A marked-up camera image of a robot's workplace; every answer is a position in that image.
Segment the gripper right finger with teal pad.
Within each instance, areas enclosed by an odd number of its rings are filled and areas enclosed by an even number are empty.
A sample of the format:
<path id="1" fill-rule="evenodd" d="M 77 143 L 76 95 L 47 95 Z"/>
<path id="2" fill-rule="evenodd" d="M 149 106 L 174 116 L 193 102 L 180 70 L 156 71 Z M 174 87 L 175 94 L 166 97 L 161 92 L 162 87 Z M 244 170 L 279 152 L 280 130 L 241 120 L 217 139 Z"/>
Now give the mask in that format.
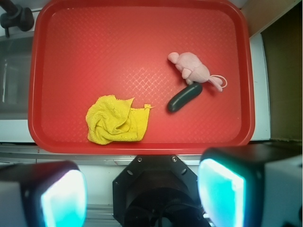
<path id="1" fill-rule="evenodd" d="M 209 148 L 197 171 L 202 207 L 217 227 L 300 227 L 303 147 L 252 143 Z"/>

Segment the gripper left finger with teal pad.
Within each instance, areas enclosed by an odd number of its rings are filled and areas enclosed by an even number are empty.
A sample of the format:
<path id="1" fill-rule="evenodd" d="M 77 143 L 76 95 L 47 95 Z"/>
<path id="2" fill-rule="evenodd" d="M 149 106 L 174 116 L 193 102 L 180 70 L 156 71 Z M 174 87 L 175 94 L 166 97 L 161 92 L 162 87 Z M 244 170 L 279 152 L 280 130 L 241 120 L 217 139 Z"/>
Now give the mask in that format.
<path id="1" fill-rule="evenodd" d="M 82 227 L 87 204 L 86 179 L 74 162 L 0 167 L 2 227 Z"/>

